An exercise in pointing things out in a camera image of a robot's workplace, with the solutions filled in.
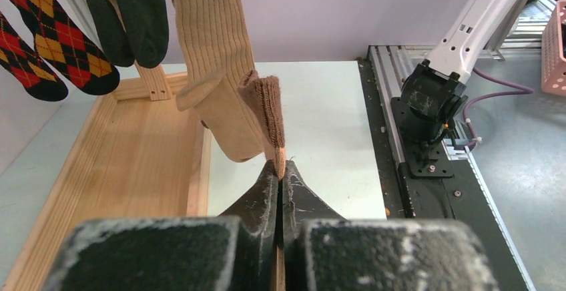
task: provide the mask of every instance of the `black mounting plate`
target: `black mounting plate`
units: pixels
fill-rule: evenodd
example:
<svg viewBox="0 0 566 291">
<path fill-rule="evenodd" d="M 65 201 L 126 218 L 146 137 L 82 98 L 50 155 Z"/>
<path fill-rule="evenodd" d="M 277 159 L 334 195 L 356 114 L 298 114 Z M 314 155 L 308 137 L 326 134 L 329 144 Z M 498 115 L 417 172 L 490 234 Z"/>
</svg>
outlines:
<svg viewBox="0 0 566 291">
<path fill-rule="evenodd" d="M 393 118 L 397 124 L 399 134 L 402 133 L 404 127 L 404 120 L 410 113 L 410 107 L 407 103 L 401 101 L 401 98 L 394 97 L 391 99 L 391 111 Z M 405 153 L 405 161 L 408 164 L 409 174 L 412 178 L 451 178 L 454 176 L 454 170 L 448 160 L 448 156 L 439 143 L 431 148 L 429 154 L 430 163 L 424 162 L 419 158 L 421 149 L 417 143 L 407 141 L 401 137 L 403 151 Z M 434 170 L 429 169 L 430 165 L 434 166 Z"/>
</svg>

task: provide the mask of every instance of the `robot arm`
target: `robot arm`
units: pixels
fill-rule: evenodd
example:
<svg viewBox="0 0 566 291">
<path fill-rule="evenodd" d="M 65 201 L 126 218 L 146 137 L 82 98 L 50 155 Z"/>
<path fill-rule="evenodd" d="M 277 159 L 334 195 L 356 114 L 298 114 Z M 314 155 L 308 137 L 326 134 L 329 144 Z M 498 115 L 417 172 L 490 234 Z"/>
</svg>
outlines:
<svg viewBox="0 0 566 291">
<path fill-rule="evenodd" d="M 406 79 L 401 100 L 411 108 L 403 136 L 431 143 L 466 102 L 475 62 L 517 0 L 469 0 L 441 42 Z"/>
</svg>

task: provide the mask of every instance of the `sock toe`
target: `sock toe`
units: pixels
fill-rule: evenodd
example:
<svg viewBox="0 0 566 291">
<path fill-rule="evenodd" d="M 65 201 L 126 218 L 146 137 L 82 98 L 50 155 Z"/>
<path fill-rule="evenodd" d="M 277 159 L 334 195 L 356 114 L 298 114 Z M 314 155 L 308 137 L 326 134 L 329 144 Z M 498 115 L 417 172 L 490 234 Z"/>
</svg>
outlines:
<svg viewBox="0 0 566 291">
<path fill-rule="evenodd" d="M 67 97 L 67 95 L 69 95 L 69 90 L 63 81 L 42 81 L 37 85 L 26 88 L 25 90 L 34 98 L 47 102 L 62 101 Z"/>
<path fill-rule="evenodd" d="M 153 39 L 153 36 L 147 34 L 145 38 L 142 39 L 143 45 L 140 45 L 137 51 L 134 49 L 137 63 L 146 69 L 153 69 L 158 66 L 167 53 L 167 43 L 165 47 L 163 47 L 163 45 L 155 44 L 156 42 Z"/>
<path fill-rule="evenodd" d="M 106 95 L 115 90 L 120 84 L 120 74 L 115 67 L 112 72 L 104 76 L 91 76 L 91 79 L 81 88 L 83 92 L 90 95 Z"/>
</svg>

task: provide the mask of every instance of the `sock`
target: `sock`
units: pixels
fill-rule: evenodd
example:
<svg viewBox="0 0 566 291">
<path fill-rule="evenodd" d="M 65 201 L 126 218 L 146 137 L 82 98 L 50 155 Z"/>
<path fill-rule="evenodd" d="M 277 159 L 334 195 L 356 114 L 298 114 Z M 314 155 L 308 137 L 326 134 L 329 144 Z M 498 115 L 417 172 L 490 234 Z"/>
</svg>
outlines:
<svg viewBox="0 0 566 291">
<path fill-rule="evenodd" d="M 263 151 L 262 132 L 238 94 L 240 80 L 254 68 L 241 0 L 173 1 L 188 68 L 188 102 L 194 103 L 229 159 L 244 162 L 253 158 Z M 217 85 L 202 83 L 209 79 L 216 79 Z"/>
<path fill-rule="evenodd" d="M 133 65 L 134 57 L 122 23 L 108 0 L 86 0 L 104 55 L 117 66 Z"/>
<path fill-rule="evenodd" d="M 0 13 L 0 65 L 12 73 L 26 92 L 42 101 L 67 97 L 67 87 L 18 35 Z"/>
<path fill-rule="evenodd" d="M 10 0 L 34 37 L 38 54 L 91 95 L 112 92 L 119 73 L 56 0 Z"/>
<path fill-rule="evenodd" d="M 137 63 L 158 66 L 169 45 L 169 23 L 165 0 L 116 0 L 129 44 Z"/>
<path fill-rule="evenodd" d="M 241 80 L 238 92 L 258 118 L 264 134 L 266 160 L 272 160 L 279 180 L 285 174 L 285 133 L 279 79 L 268 76 L 260 79 L 256 70 Z"/>
</svg>

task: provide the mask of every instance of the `beige ribbed sock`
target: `beige ribbed sock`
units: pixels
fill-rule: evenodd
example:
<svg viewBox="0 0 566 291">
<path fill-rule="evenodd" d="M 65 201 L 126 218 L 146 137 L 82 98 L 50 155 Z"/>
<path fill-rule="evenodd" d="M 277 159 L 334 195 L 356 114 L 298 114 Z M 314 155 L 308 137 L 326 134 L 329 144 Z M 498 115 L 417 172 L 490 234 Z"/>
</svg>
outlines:
<svg viewBox="0 0 566 291">
<path fill-rule="evenodd" d="M 263 151 L 262 134 L 237 90 L 254 68 L 241 0 L 173 2 L 189 78 L 177 95 L 178 109 L 194 107 L 231 160 L 253 158 Z"/>
</svg>

